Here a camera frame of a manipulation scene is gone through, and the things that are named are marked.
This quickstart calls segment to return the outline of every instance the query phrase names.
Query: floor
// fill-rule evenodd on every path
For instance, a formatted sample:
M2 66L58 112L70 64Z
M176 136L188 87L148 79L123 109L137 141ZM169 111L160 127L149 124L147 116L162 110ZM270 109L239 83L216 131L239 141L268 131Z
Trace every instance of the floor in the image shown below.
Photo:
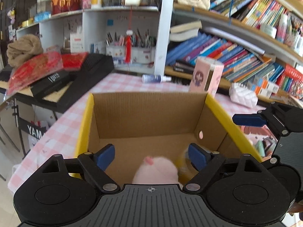
M23 103L18 103L19 111L22 117L28 121L33 120L34 110L31 106ZM1 125L8 133L10 138L21 150L21 144L19 139L18 129L15 125L14 117L12 116L13 110L3 110L0 113ZM9 143L7 138L0 131L0 136L4 140L5 145L0 142L0 174L6 178L6 182L0 179L0 227L17 227L20 224L20 220L13 206L13 196L7 188L7 182L12 175L12 167L15 164L19 164L22 161L23 153L17 152ZM28 150L28 135L22 132L23 141L26 151Z

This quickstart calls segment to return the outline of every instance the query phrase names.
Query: pink checkered tablecloth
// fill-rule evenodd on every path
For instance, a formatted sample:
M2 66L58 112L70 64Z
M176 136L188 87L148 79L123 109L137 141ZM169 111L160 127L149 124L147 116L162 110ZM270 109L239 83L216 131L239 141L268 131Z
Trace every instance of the pink checkered tablecloth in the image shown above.
M188 87L167 82L144 84L140 77L111 73L89 92L131 91L186 92L188 91ZM13 193L53 154L62 154L66 159L73 157L86 100L87 94L67 110L27 154L8 182L8 188ZM259 109L264 109L259 106L249 109L234 104L228 96L220 94L216 94L216 100L230 116L233 116L235 113L252 114L256 113Z

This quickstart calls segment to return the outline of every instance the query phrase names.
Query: pink box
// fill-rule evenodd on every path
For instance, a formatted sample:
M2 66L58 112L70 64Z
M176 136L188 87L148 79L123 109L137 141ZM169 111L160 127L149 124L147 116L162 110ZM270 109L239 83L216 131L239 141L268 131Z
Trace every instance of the pink box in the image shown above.
M190 92L207 91L213 97L216 95L224 65L209 57L198 57L189 85Z

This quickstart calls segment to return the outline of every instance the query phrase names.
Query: red tassel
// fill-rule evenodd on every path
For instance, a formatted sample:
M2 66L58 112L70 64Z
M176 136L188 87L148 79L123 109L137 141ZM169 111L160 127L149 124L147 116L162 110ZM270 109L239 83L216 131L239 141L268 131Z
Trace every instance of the red tassel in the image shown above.
M125 45L125 63L131 63L131 36L133 35L132 30L126 31L126 45Z

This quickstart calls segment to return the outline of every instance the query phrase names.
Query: pink plush toy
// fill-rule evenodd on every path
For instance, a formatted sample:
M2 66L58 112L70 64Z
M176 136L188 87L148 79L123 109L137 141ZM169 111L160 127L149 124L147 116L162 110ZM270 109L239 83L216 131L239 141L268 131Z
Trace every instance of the pink plush toy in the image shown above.
M164 157L145 157L137 170L133 184L179 184L176 166Z

